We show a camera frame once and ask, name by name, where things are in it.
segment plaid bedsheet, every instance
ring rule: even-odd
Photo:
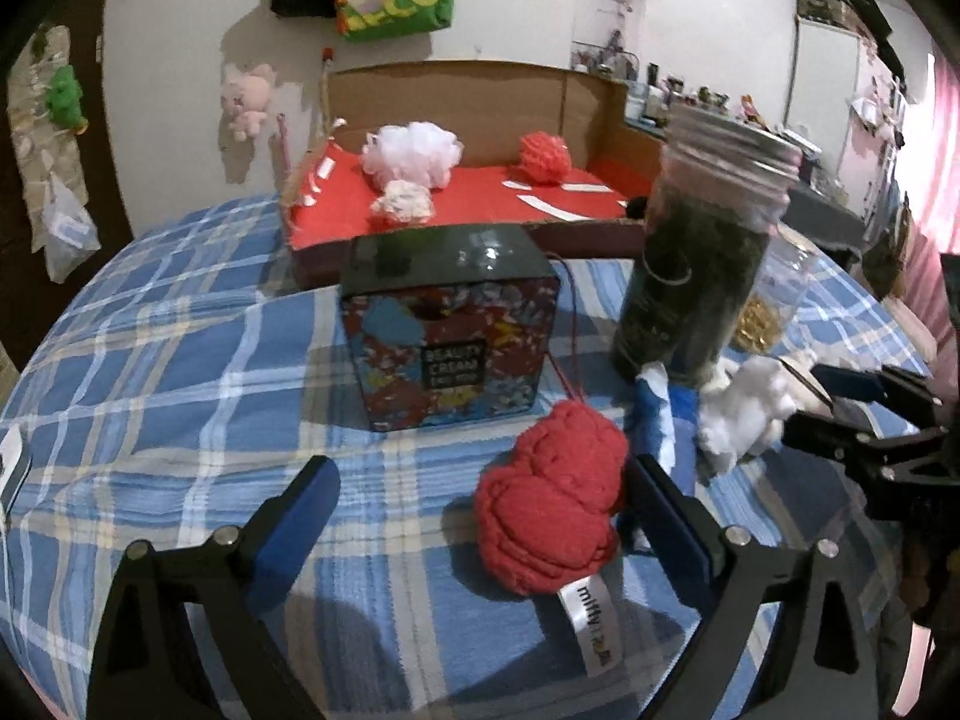
[[[630,272],[573,264],[579,360],[590,402],[630,402],[607,361]],[[874,300],[821,262],[788,346],[817,341],[919,370]],[[340,468],[340,504],[286,602],[267,621],[296,675],[334,718],[634,720],[692,633],[652,557],[604,576],[625,662],[596,680],[554,598],[518,600],[488,577],[470,495],[482,469],[563,397],[547,367],[531,413],[392,435],[367,431],[337,319],[337,290],[298,293],[275,201],[233,201],[141,238],[56,323],[11,396],[34,468],[8,535],[11,598],[0,635],[71,718],[85,716],[90,659],[125,546],[198,544],[243,524],[304,462]],[[570,292],[554,354],[569,365]],[[875,415],[884,432],[904,425]],[[867,521],[832,464],[770,452],[698,495],[765,543],[840,542],[868,625],[896,584],[899,536]],[[736,715],[770,634],[757,621],[722,712]],[[203,621],[196,621],[202,649]],[[226,675],[212,678],[241,712]]]

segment clear plastic container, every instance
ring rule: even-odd
[[[702,386],[736,330],[776,225],[797,183],[800,150],[755,127],[678,106],[647,208],[613,343],[613,365],[632,379],[666,364],[670,378]]]
[[[737,321],[737,346],[751,354],[768,354],[779,343],[803,303],[816,260],[814,250],[781,225]]]

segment red knitted toy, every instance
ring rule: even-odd
[[[573,161],[563,138],[531,132],[520,139],[520,167],[535,184],[563,184]]]
[[[480,557],[502,586],[555,593],[611,560],[627,451],[621,429],[573,400],[520,435],[473,498]]]

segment dried herbs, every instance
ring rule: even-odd
[[[634,264],[613,348],[613,363],[634,378],[647,362],[701,386],[730,341],[770,236],[742,226],[736,212],[656,189],[644,252]]]

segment blue cloth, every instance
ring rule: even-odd
[[[692,496],[697,480],[698,392],[674,384],[667,385],[664,391],[660,386],[651,386],[647,377],[640,375],[635,398],[631,415],[632,453],[655,458],[678,490]]]
[[[579,368],[589,403],[622,423],[632,388],[608,363],[630,264],[575,262]],[[560,277],[565,279],[562,270]],[[551,350],[570,368],[570,291]],[[342,493],[287,601],[266,618],[325,712],[635,720],[688,641],[682,607],[654,557],[618,557],[603,575],[625,662],[588,680],[555,598],[521,601],[483,570],[472,516],[481,471],[565,392],[546,367],[523,415],[389,435],[368,432],[337,317],[337,290],[296,290],[275,199],[189,215],[126,248],[83,289],[23,372],[0,430],[18,423],[34,468],[13,506],[13,603],[0,635],[72,718],[85,716],[90,658],[112,574],[136,538],[199,544],[243,524],[314,454]],[[786,338],[914,370],[884,309],[827,260]],[[875,415],[882,429],[901,422]],[[705,487],[721,524],[768,544],[838,541],[868,625],[896,586],[896,528],[862,514],[834,464],[769,452]],[[16,640],[11,634],[11,605]],[[757,620],[719,718],[736,716],[757,673]],[[205,627],[196,631],[208,649]],[[228,713],[235,693],[211,666]]]

